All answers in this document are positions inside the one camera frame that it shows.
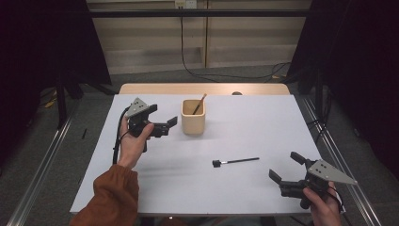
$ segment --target white tabletop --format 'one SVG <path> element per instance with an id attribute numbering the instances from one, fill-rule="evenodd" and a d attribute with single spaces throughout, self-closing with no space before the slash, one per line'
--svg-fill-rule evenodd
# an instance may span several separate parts
<path id="1" fill-rule="evenodd" d="M 208 95 L 206 126 L 201 136 L 187 136 L 181 126 L 181 103 L 201 95 L 116 95 L 71 212 L 77 213 L 93 196 L 92 183 L 112 164 L 120 114 L 139 97 L 158 104 L 152 122 L 179 122 L 168 136 L 148 141 L 138 171 L 138 212 L 143 216 L 289 215 L 309 213 L 299 199 L 284 198 L 268 177 L 269 169 L 284 181 L 304 178 L 304 166 L 290 158 L 297 152 L 320 159 L 292 95 Z M 213 160 L 260 160 L 212 166 Z"/>

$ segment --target black cable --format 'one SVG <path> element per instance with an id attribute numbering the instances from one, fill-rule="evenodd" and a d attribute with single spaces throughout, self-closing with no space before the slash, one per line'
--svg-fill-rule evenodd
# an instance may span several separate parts
<path id="1" fill-rule="evenodd" d="M 329 113 L 331 111 L 331 105 L 332 105 L 332 95 L 331 95 L 331 92 L 330 92 L 329 89 L 328 89 L 328 92 L 327 92 L 327 97 L 326 97 L 325 102 L 326 102 L 326 105 L 325 105 L 325 108 L 324 108 L 324 111 L 323 111 L 323 115 L 321 116 L 324 123 L 323 123 L 322 129 L 320 130 L 320 132 L 317 135 L 317 138 L 314 140 L 314 143 L 316 143 L 316 144 L 317 144 L 320 136 L 322 135 L 322 133 L 327 128 L 328 116 L 329 116 Z"/>
<path id="2" fill-rule="evenodd" d="M 218 83 L 218 81 L 211 79 L 211 78 L 206 78 L 203 76 L 219 76 L 219 77 L 231 77 L 231 78 L 246 78 L 246 79 L 259 79 L 259 78 L 267 78 L 268 80 L 265 81 L 265 83 L 269 82 L 272 79 L 272 76 L 277 73 L 278 71 L 280 71 L 285 65 L 291 64 L 291 62 L 284 62 L 284 63 L 278 63 L 276 65 L 273 66 L 272 72 L 270 74 L 267 75 L 262 75 L 262 76 L 256 76 L 256 77 L 247 77 L 247 76 L 240 76 L 240 75 L 229 75 L 229 74 L 219 74 L 219 73 L 193 73 L 190 70 L 188 70 L 188 68 L 185 65 L 185 60 L 184 60 L 184 35 L 183 35 L 183 17 L 180 18 L 180 25 L 181 25 L 181 52 L 182 52 L 182 61 L 183 61 L 183 65 L 185 70 L 190 73 L 191 75 L 198 77 L 198 78 L 202 78 L 208 81 L 212 81 L 212 82 L 216 82 Z"/>
<path id="3" fill-rule="evenodd" d="M 298 218 L 294 218 L 293 216 L 290 216 L 291 219 L 293 219 L 296 223 L 303 225 L 303 226 L 308 226 L 306 223 L 300 221 Z"/>
<path id="4" fill-rule="evenodd" d="M 43 98 L 43 97 L 47 96 L 48 94 L 50 94 L 50 93 L 52 93 L 52 92 L 54 92 L 54 91 L 56 91 L 56 88 L 53 88 L 53 89 L 51 89 L 50 91 L 47 91 L 46 93 L 42 94 L 42 95 L 40 96 L 40 98 Z"/>
<path id="5" fill-rule="evenodd" d="M 349 220 L 348 216 L 346 215 L 346 213 L 343 213 L 343 218 L 346 220 L 346 223 L 347 223 L 349 226 L 352 226 L 352 223 L 350 222 L 350 220 Z"/>
<path id="6" fill-rule="evenodd" d="M 122 124 L 122 120 L 123 120 L 123 116 L 125 115 L 125 113 L 129 110 L 129 106 L 126 107 L 122 114 L 120 115 L 120 122 L 118 123 L 118 131 L 117 131 L 117 139 L 115 140 L 115 147 L 114 147 L 114 156 L 112 158 L 112 164 L 117 164 L 118 162 L 118 152 L 120 151 L 120 141 L 122 140 L 122 138 L 129 132 L 126 132 L 125 134 L 123 134 L 122 136 L 120 136 L 120 126 Z"/>
<path id="7" fill-rule="evenodd" d="M 333 190 L 338 194 L 338 196 L 340 197 L 340 200 L 341 200 L 341 201 L 339 201 L 339 200 L 337 199 L 337 197 L 335 197 L 335 196 L 332 195 L 331 193 L 327 192 L 328 196 L 331 197 L 335 202 L 337 202 L 337 204 L 338 204 L 338 211 L 340 211 L 340 213 L 343 212 L 343 197 L 341 196 L 340 192 L 338 192 L 338 190 L 335 189 L 334 187 L 330 186 L 329 188 L 333 189 Z"/>

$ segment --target wire on floor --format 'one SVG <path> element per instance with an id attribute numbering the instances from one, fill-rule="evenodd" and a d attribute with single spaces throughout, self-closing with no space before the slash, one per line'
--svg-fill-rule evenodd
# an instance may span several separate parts
<path id="1" fill-rule="evenodd" d="M 262 76 L 256 76 L 256 77 L 247 77 L 247 76 L 240 76 L 240 75 L 230 75 L 230 74 L 220 74 L 220 73 L 193 73 L 190 70 L 188 70 L 188 68 L 185 65 L 185 60 L 184 60 L 184 35 L 183 35 L 183 17 L 180 18 L 180 25 L 181 25 L 181 52 L 182 52 L 182 62 L 184 65 L 185 70 L 190 73 L 191 75 L 197 77 L 197 78 L 201 78 L 201 79 L 205 79 L 211 82 L 215 82 L 218 83 L 218 81 L 216 81 L 215 79 L 211 79 L 211 78 L 207 78 L 204 76 L 218 76 L 218 77 L 230 77 L 230 78 L 244 78 L 244 79 L 261 79 L 261 78 L 267 78 L 267 80 L 264 81 L 264 83 L 269 82 L 273 77 L 273 75 L 275 75 L 275 73 L 279 72 L 282 68 L 284 68 L 284 66 L 286 65 L 290 65 L 291 62 L 284 62 L 284 63 L 278 63 L 276 65 L 273 66 L 272 68 L 272 72 L 270 74 L 267 75 L 262 75 Z"/>

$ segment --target hand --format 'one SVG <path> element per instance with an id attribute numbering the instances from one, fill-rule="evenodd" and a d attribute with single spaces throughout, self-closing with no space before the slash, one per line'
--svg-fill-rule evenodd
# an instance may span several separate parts
<path id="1" fill-rule="evenodd" d="M 329 186 L 334 187 L 334 183 L 329 182 Z M 327 192 L 336 197 L 336 192 L 332 188 L 329 188 Z M 323 201 L 308 187 L 303 189 L 303 193 L 311 201 L 314 226 L 341 226 L 338 204 L 334 199 L 326 195 Z"/>
<path id="2" fill-rule="evenodd" d="M 143 153 L 144 144 L 151 134 L 152 129 L 153 124 L 150 123 L 144 127 L 140 136 L 133 137 L 128 132 L 127 118 L 123 117 L 123 120 L 120 124 L 120 135 L 122 138 L 120 141 L 120 160 L 117 163 L 118 165 L 129 169 L 132 169 L 136 165 L 138 159 Z"/>

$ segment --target orange sleeve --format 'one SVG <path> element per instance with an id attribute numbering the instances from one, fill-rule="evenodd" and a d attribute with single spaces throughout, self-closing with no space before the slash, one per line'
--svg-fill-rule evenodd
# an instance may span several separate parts
<path id="1" fill-rule="evenodd" d="M 113 165 L 94 181 L 94 197 L 70 225 L 132 226 L 137 217 L 137 202 L 137 172 Z"/>

